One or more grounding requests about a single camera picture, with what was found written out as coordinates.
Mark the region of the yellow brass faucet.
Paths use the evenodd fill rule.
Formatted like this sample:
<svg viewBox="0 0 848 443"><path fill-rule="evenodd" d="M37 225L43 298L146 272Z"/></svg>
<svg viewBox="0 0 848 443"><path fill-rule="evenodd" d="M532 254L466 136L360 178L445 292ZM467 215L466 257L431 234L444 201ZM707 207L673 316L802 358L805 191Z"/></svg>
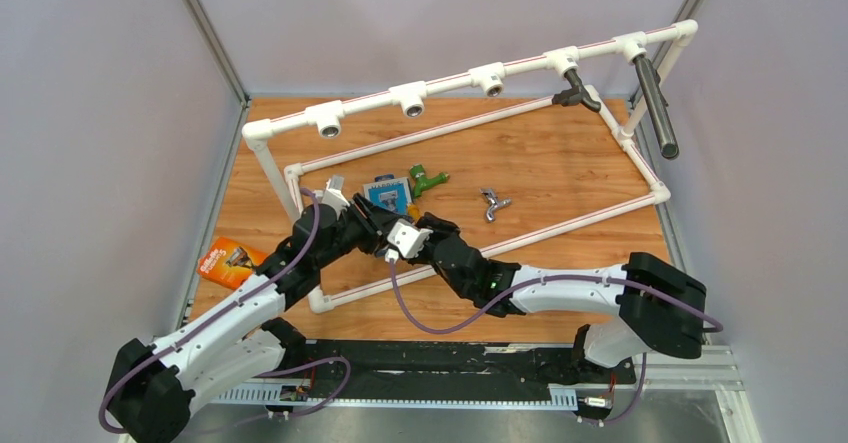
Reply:
<svg viewBox="0 0 848 443"><path fill-rule="evenodd" d="M408 205L406 211L412 222L417 222L421 218L421 211L417 205Z"/></svg>

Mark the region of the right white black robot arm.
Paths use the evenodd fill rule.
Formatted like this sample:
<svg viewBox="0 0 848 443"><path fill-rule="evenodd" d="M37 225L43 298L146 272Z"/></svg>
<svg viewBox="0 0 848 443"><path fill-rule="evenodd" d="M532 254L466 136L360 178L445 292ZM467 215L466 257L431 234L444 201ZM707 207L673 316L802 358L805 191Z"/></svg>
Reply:
<svg viewBox="0 0 848 443"><path fill-rule="evenodd" d="M427 213L416 264L427 264L461 299L496 317L543 312L605 314L582 327L570 355L573 373L598 380L621 361L646 352L694 360L702 355L707 290L703 283L646 252L623 264L584 270L543 269L486 258L459 227Z"/></svg>

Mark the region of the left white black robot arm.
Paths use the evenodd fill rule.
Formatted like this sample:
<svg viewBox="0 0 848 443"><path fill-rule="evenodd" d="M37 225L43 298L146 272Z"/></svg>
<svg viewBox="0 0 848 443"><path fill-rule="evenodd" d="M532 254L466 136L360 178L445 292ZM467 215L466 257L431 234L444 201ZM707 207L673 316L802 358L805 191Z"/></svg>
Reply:
<svg viewBox="0 0 848 443"><path fill-rule="evenodd" d="M282 314L318 286L322 269L354 250L387 247L392 230L408 222L360 194L314 196L290 236L223 301L170 334L120 347L98 408L102 429L171 442L213 397L241 382L299 374L306 352L284 339Z"/></svg>

